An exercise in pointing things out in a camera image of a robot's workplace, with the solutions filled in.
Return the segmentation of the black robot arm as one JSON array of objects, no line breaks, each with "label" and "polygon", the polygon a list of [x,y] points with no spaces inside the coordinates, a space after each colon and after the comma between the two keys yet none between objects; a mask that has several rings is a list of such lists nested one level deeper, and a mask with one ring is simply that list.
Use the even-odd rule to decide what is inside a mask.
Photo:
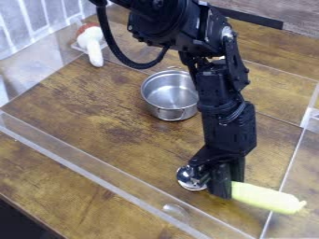
[{"label": "black robot arm", "polygon": [[[147,69],[168,50],[179,53],[197,90],[204,146],[177,170],[179,184],[229,199],[235,182],[244,180],[245,156],[256,146],[255,107],[240,91],[249,84],[236,43],[236,32],[224,15],[200,0],[88,0],[96,6],[103,36],[113,55],[128,67]],[[131,60],[111,33],[105,7],[112,2],[129,10],[127,30],[151,47],[157,58]]]}]

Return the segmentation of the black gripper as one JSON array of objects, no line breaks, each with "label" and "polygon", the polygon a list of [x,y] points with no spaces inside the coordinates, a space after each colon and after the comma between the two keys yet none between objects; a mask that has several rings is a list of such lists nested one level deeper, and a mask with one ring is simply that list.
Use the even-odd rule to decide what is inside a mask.
[{"label": "black gripper", "polygon": [[208,164],[207,189],[221,199],[232,198],[232,182],[243,182],[245,156],[256,146],[255,108],[251,102],[237,118],[220,124],[217,119],[203,116],[204,146],[188,161],[192,167]]}]

